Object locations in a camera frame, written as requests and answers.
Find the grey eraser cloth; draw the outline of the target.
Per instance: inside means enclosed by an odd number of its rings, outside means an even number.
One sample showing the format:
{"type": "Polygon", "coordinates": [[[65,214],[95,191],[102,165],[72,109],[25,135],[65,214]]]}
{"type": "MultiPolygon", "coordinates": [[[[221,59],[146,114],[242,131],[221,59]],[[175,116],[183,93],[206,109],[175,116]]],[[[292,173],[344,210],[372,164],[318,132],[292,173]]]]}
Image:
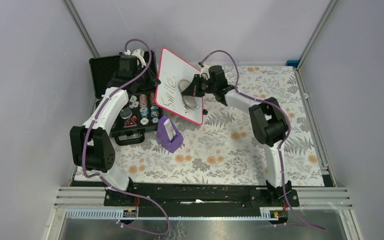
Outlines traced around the grey eraser cloth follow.
{"type": "Polygon", "coordinates": [[[181,93],[184,106],[188,109],[198,109],[199,105],[198,105],[195,97],[193,96],[192,93],[190,93],[189,90],[187,90],[187,88],[190,85],[191,85],[190,81],[188,81],[186,79],[182,79],[178,83],[178,89],[181,93]]]}

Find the pink framed whiteboard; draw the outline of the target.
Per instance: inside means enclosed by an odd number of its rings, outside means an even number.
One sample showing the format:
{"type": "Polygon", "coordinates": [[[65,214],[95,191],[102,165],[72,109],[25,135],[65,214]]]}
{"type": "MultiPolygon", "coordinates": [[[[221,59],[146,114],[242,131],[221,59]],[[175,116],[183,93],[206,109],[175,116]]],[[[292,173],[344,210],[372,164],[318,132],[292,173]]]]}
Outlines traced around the pink framed whiteboard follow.
{"type": "Polygon", "coordinates": [[[182,59],[180,56],[163,48],[158,67],[158,76],[161,84],[156,87],[155,103],[164,110],[182,117],[196,125],[204,121],[203,99],[197,97],[198,108],[191,109],[185,106],[179,88],[181,80],[192,81],[194,75],[200,70],[182,59]]]}

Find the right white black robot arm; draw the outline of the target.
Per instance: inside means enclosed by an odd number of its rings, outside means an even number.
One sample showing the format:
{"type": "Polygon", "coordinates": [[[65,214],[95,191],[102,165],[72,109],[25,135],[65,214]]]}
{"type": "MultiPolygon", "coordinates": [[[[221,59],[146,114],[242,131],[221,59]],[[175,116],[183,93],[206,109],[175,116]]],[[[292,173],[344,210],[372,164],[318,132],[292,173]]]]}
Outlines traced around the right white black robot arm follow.
{"type": "Polygon", "coordinates": [[[211,94],[217,102],[249,114],[253,135],[263,146],[268,167],[267,201],[273,206],[281,205],[292,190],[291,182],[286,179],[283,158],[283,144],[291,127],[277,99],[257,99],[239,91],[237,86],[228,83],[220,65],[204,67],[191,81],[180,80],[178,88],[189,109],[197,109],[197,99],[211,94]]]}

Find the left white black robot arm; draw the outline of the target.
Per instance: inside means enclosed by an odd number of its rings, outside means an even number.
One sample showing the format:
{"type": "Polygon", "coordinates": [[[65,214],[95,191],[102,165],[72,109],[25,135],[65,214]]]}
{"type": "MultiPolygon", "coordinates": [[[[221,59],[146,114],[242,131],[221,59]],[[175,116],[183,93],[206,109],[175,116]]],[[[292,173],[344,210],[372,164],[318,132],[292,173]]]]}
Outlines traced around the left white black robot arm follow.
{"type": "Polygon", "coordinates": [[[91,58],[89,65],[98,102],[90,118],[69,132],[73,163],[86,178],[103,177],[128,206],[135,200],[133,181],[115,165],[113,144],[140,144],[147,132],[157,130],[163,112],[154,102],[160,83],[156,60],[153,51],[146,51],[91,58]]]}

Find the orange poker chip stack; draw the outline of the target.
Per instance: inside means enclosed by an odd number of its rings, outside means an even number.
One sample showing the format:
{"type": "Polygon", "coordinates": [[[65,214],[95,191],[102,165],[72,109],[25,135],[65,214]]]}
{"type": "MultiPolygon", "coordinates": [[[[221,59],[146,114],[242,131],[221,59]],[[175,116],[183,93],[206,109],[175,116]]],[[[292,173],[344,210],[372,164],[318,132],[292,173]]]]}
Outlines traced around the orange poker chip stack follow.
{"type": "Polygon", "coordinates": [[[139,96],[139,106],[141,108],[148,106],[148,95],[147,94],[141,94],[139,96]]]}

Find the blue poker chip stack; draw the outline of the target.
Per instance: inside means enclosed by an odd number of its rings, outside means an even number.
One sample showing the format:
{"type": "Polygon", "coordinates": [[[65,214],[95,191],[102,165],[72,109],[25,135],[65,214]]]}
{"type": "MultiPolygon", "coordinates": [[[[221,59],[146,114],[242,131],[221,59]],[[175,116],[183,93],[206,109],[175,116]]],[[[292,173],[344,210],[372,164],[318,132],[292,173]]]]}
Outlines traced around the blue poker chip stack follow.
{"type": "Polygon", "coordinates": [[[141,107],[139,109],[141,118],[148,118],[149,116],[149,108],[148,107],[141,107]]]}

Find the black poker chip case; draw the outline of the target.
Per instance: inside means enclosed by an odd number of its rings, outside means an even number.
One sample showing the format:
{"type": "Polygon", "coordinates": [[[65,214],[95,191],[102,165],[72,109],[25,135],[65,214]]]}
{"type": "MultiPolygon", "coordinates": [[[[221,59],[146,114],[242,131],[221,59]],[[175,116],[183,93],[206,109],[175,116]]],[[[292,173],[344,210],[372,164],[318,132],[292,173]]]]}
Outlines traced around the black poker chip case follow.
{"type": "Polygon", "coordinates": [[[92,75],[97,103],[92,116],[83,124],[92,126],[94,134],[98,128],[104,129],[108,138],[113,138],[119,146],[140,144],[147,132],[154,132],[162,117],[162,110],[155,104],[150,105],[150,93],[129,93],[127,86],[140,78],[150,67],[156,65],[153,51],[145,51],[146,66],[138,64],[133,55],[118,55],[91,58],[89,66],[92,75]],[[139,96],[148,97],[148,118],[141,118],[139,96]]]}

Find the purple box holder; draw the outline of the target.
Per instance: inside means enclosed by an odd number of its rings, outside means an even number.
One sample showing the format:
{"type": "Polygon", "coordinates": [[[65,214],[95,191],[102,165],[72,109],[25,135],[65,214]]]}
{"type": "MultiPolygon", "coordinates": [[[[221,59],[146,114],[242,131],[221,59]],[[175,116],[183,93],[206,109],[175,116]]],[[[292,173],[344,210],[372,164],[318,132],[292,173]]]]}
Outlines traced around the purple box holder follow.
{"type": "Polygon", "coordinates": [[[158,122],[156,141],[165,150],[173,154],[182,146],[184,137],[174,125],[172,120],[168,116],[164,115],[158,122]]]}

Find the floral tablecloth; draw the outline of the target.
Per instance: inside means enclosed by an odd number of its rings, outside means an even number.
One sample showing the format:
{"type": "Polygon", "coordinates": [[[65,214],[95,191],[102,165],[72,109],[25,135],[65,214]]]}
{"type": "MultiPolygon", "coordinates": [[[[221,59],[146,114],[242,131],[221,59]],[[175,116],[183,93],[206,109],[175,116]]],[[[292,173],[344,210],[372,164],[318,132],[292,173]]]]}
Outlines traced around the floral tablecloth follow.
{"type": "MultiPolygon", "coordinates": [[[[259,99],[274,97],[287,114],[291,134],[283,145],[284,167],[294,186],[324,185],[309,120],[295,71],[287,66],[225,66],[230,84],[259,99]]],[[[161,147],[152,132],[144,142],[116,145],[114,165],[135,182],[264,185],[269,174],[264,149],[255,139],[247,112],[224,106],[210,94],[202,125],[171,112],[167,116],[183,135],[174,153],[161,147]]]]}

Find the blue corner bracket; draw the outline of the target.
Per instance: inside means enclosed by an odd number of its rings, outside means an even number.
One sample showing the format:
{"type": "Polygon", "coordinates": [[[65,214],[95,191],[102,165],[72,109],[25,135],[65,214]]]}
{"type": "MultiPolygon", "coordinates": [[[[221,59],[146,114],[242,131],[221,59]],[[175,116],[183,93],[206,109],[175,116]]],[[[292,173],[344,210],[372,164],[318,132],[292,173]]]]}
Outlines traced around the blue corner bracket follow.
{"type": "Polygon", "coordinates": [[[300,64],[299,60],[287,60],[285,63],[287,67],[293,67],[293,68],[297,68],[299,64],[300,64]]]}

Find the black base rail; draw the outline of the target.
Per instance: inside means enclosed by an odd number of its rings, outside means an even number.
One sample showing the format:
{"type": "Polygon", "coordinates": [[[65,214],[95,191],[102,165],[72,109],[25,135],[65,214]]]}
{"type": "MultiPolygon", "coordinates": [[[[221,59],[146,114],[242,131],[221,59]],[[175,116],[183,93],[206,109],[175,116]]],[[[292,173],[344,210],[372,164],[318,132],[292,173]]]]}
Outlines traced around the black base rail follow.
{"type": "Polygon", "coordinates": [[[279,207],[288,199],[292,207],[299,207],[299,197],[291,183],[286,184],[286,194],[282,187],[254,185],[211,185],[174,183],[131,183],[127,191],[150,198],[160,205],[180,204],[181,202],[234,203],[246,207],[279,207]]]}

